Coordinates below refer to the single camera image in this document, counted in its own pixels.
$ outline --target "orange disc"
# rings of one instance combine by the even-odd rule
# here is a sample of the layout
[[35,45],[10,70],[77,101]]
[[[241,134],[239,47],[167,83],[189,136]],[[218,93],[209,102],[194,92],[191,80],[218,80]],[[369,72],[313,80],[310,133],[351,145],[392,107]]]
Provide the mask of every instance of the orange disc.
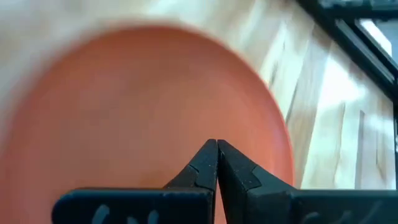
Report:
[[166,26],[102,35],[54,63],[18,108],[0,158],[0,223],[50,224],[79,187],[162,187],[209,138],[293,184],[284,120],[239,57]]

